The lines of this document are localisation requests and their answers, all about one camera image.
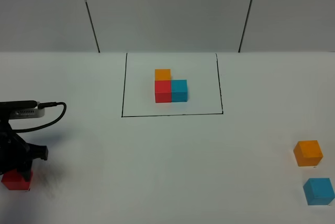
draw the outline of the blue cube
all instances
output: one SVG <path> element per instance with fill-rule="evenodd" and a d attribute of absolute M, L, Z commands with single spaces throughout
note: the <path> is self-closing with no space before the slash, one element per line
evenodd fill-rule
<path fill-rule="evenodd" d="M 329 178 L 310 178 L 304 191 L 309 205 L 328 205 L 335 198 Z"/>
<path fill-rule="evenodd" d="M 171 80 L 172 102 L 187 101 L 187 81 Z"/>

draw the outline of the stacked cubes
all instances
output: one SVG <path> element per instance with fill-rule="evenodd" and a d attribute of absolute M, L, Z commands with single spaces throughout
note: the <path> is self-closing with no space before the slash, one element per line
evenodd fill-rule
<path fill-rule="evenodd" d="M 318 165 L 323 154 L 317 140 L 299 141 L 294 148 L 298 166 Z M 329 178 L 310 178 L 304 185 L 308 205 L 328 205 L 335 198 Z"/>
<path fill-rule="evenodd" d="M 156 103 L 186 102 L 187 81 L 171 80 L 170 69 L 155 70 Z"/>

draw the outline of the white wall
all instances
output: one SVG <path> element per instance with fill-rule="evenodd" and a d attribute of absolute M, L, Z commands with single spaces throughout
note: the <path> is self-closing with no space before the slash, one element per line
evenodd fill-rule
<path fill-rule="evenodd" d="M 0 51 L 97 51 L 84 0 L 0 0 Z"/>
<path fill-rule="evenodd" d="M 242 51 L 335 51 L 334 0 L 253 0 Z"/>
<path fill-rule="evenodd" d="M 237 52 L 250 0 L 87 0 L 101 52 Z"/>

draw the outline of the white table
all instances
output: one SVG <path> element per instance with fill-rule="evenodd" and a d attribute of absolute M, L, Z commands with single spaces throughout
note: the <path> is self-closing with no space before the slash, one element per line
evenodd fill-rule
<path fill-rule="evenodd" d="M 1 53 L 0 100 L 64 101 L 28 193 L 0 188 L 0 223 L 333 223 L 303 184 L 335 186 L 335 53 L 219 53 L 223 115 L 121 118 L 124 53 Z M 52 120 L 17 120 L 14 128 Z M 293 148 L 318 140 L 317 168 Z"/>

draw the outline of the black line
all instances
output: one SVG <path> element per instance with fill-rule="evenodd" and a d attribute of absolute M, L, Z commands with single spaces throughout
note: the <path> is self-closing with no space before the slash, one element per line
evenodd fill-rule
<path fill-rule="evenodd" d="M 222 110 L 222 114 L 223 114 L 224 113 L 224 105 L 222 104 L 222 93 L 221 93 L 221 83 L 220 83 L 218 54 L 215 53 L 215 55 L 216 55 L 216 67 L 218 68 L 218 79 L 219 79 L 219 89 L 220 89 L 220 99 L 221 99 L 221 110 Z"/>
<path fill-rule="evenodd" d="M 143 116 L 122 116 L 122 118 L 143 118 L 143 117 L 170 117 L 170 116 L 199 116 L 199 115 L 222 115 L 221 113 L 202 113 L 202 114 L 172 114 L 172 115 L 143 115 Z"/>
<path fill-rule="evenodd" d="M 128 58 L 128 53 L 126 54 L 125 82 L 124 82 L 124 98 L 123 98 L 123 100 L 122 100 L 122 113 L 121 113 L 121 118 L 124 117 L 125 90 L 126 90 L 126 76 L 127 76 L 127 58 Z"/>
<path fill-rule="evenodd" d="M 247 13 L 247 18 L 245 19 L 244 28 L 243 28 L 243 33 L 242 33 L 242 38 L 241 38 L 241 42 L 240 42 L 239 53 L 241 52 L 242 43 L 243 43 L 243 39 L 244 39 L 244 33 L 245 33 L 245 29 L 246 29 L 247 24 L 248 24 L 249 14 L 250 14 L 250 9 L 251 9 L 251 5 L 252 5 L 252 1 L 253 1 L 253 0 L 250 0 L 249 8 L 248 8 L 248 13 Z"/>
<path fill-rule="evenodd" d="M 87 0 L 85 0 L 85 4 L 86 4 L 86 9 L 87 9 L 88 17 L 90 18 L 91 27 L 92 27 L 92 31 L 93 31 L 93 35 L 94 35 L 96 47 L 98 48 L 98 52 L 100 53 L 100 48 L 99 48 L 98 40 L 96 38 L 95 29 L 94 29 L 92 18 L 91 18 L 91 12 L 90 12 L 90 9 L 88 8 Z"/>

